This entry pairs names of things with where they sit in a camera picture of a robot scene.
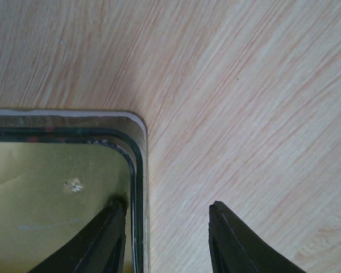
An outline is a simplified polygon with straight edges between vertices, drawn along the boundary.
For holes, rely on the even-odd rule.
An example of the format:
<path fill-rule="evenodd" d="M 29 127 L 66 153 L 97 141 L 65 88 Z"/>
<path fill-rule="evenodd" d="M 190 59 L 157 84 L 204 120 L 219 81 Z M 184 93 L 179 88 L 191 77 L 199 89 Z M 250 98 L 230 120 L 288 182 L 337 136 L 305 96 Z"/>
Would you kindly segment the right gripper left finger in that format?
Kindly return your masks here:
<path fill-rule="evenodd" d="M 105 207 L 68 243 L 31 272 L 122 272 L 126 209 L 120 200 Z"/>

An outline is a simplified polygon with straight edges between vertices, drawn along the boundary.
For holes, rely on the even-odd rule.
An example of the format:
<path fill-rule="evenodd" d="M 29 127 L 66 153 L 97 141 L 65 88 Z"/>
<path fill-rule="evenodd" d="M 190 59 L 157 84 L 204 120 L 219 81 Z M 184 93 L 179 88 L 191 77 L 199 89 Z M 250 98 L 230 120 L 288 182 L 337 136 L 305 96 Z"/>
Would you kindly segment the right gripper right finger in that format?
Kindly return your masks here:
<path fill-rule="evenodd" d="M 209 249 L 213 272 L 303 272 L 221 201 L 209 206 Z"/>

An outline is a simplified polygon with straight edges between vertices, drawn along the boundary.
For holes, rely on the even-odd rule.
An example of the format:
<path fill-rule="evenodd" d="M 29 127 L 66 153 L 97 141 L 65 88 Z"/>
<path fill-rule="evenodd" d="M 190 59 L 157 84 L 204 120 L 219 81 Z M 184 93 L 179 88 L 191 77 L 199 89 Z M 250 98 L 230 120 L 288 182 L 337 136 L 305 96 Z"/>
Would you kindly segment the gold metal tin tray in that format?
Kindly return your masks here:
<path fill-rule="evenodd" d="M 126 209 L 122 272 L 149 272 L 147 129 L 138 115 L 0 109 L 0 272 L 31 272 L 110 200 Z"/>

